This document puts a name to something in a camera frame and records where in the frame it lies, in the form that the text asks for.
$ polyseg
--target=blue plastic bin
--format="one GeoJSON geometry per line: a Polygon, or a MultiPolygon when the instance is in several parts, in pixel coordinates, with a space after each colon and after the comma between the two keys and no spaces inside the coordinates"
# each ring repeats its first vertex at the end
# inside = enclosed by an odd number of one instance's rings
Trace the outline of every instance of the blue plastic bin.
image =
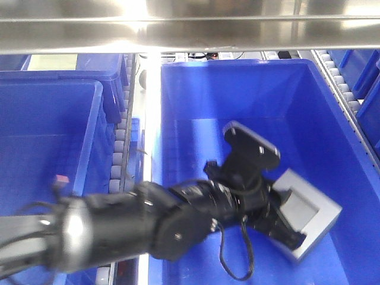
{"type": "Polygon", "coordinates": [[[75,71],[4,71],[0,80],[93,79],[103,84],[103,108],[109,123],[119,123],[125,110],[123,85],[126,81],[123,54],[78,54],[75,71]]]}
{"type": "Polygon", "coordinates": [[[0,71],[25,70],[29,61],[30,55],[0,55],[0,71]]]}
{"type": "Polygon", "coordinates": [[[77,271],[67,274],[65,285],[96,285],[96,270],[90,268],[87,270],[77,271]]]}
{"type": "Polygon", "coordinates": [[[342,62],[346,61],[347,51],[347,49],[331,49],[327,52],[330,55],[332,61],[334,61],[335,65],[339,67],[342,62]]]}
{"type": "Polygon", "coordinates": [[[356,114],[363,132],[380,158],[380,75],[356,114]]]}
{"type": "Polygon", "coordinates": [[[371,89],[379,74],[379,69],[376,66],[379,58],[378,50],[355,49],[346,51],[338,69],[356,99],[364,99],[371,89]]]}
{"type": "MultiPolygon", "coordinates": [[[[54,202],[56,174],[70,179],[63,195],[108,193],[115,138],[102,100],[94,80],[0,81],[2,216],[33,201],[54,202]]],[[[47,277],[42,268],[16,275],[28,284],[47,277]]]]}
{"type": "MultiPolygon", "coordinates": [[[[312,62],[167,64],[162,67],[161,102],[154,181],[169,186],[206,178],[205,161],[222,163],[229,153],[221,130],[233,119],[280,150],[280,166],[265,176],[277,179],[290,167],[343,207],[329,234],[299,265],[249,230],[255,272],[245,284],[379,283],[380,179],[312,62]]],[[[242,276],[248,260],[239,228],[228,229],[226,240],[227,263],[242,276]]],[[[223,270],[219,250],[220,234],[215,233],[176,262],[151,258],[150,284],[242,284],[223,270]]]]}

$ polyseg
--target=gray block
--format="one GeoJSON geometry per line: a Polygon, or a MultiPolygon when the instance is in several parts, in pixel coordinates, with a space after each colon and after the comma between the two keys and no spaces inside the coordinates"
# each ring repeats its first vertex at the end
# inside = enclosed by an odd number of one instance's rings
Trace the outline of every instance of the gray block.
{"type": "Polygon", "coordinates": [[[120,193],[120,180],[119,179],[111,179],[109,181],[109,192],[111,194],[120,193]]]}
{"type": "Polygon", "coordinates": [[[334,81],[336,84],[342,84],[342,83],[345,83],[344,82],[344,78],[342,75],[337,75],[337,76],[334,76],[334,81]]]}
{"type": "Polygon", "coordinates": [[[352,93],[352,92],[344,92],[343,98],[345,99],[346,102],[355,100],[354,93],[352,93]]]}
{"type": "Polygon", "coordinates": [[[113,153],[112,165],[120,165],[123,162],[123,153],[113,153]]]}
{"type": "Polygon", "coordinates": [[[358,101],[350,101],[349,102],[349,107],[351,109],[351,111],[356,114],[357,111],[359,111],[359,109],[362,107],[362,105],[360,105],[360,103],[358,101]]]}
{"type": "Polygon", "coordinates": [[[273,189],[278,192],[291,190],[289,199],[280,210],[294,229],[307,235],[294,251],[277,242],[275,244],[288,257],[300,261],[334,225],[342,207],[290,169],[275,182],[273,189]]]}
{"type": "Polygon", "coordinates": [[[122,153],[124,151],[124,142],[123,141],[115,141],[115,147],[113,148],[114,153],[122,153]]]}
{"type": "Polygon", "coordinates": [[[118,123],[118,129],[126,129],[126,119],[121,119],[121,122],[118,123]]]}
{"type": "Polygon", "coordinates": [[[345,93],[345,92],[350,92],[350,87],[349,87],[346,83],[338,84],[338,88],[339,88],[340,91],[343,92],[343,93],[345,93]]]}
{"type": "Polygon", "coordinates": [[[109,267],[99,267],[96,271],[95,285],[108,285],[109,267]]]}
{"type": "Polygon", "coordinates": [[[327,68],[335,68],[335,63],[333,61],[325,61],[327,68]]]}
{"type": "Polygon", "coordinates": [[[113,165],[111,167],[111,179],[120,179],[121,177],[121,166],[113,165]]]}
{"type": "Polygon", "coordinates": [[[117,129],[115,137],[118,141],[125,141],[125,130],[124,129],[117,129]]]}
{"type": "Polygon", "coordinates": [[[330,73],[331,73],[332,76],[340,75],[339,69],[336,68],[336,67],[330,68],[329,71],[330,71],[330,73]]]}

